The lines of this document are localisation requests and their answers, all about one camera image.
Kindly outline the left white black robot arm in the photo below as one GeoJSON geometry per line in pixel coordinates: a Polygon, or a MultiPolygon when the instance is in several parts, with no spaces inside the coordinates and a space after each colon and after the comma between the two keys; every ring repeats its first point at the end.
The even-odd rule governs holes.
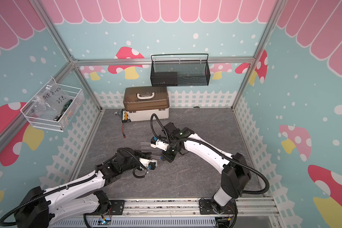
{"type": "Polygon", "coordinates": [[[113,207],[101,190],[119,180],[126,171],[141,178],[135,171],[148,173],[157,167],[150,152],[119,148],[115,155],[95,166],[94,170],[76,180],[54,188],[31,189],[19,206],[0,218],[1,227],[48,228],[80,214],[103,215],[113,207]]]}

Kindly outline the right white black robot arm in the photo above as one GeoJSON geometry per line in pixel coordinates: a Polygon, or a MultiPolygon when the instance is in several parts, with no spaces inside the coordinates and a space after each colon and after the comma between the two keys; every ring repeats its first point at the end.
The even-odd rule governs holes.
{"type": "Polygon", "coordinates": [[[211,198],[211,208],[217,214],[223,213],[229,203],[243,194],[260,195],[268,192],[270,184],[266,176],[248,166],[242,154],[224,152],[204,141],[188,127],[180,130],[172,122],[163,125],[156,114],[151,115],[150,126],[154,134],[151,146],[162,150],[162,160],[171,163],[181,150],[185,150],[199,156],[221,174],[220,187],[211,198]],[[245,189],[251,180],[251,173],[264,182],[263,189],[245,189]]]}

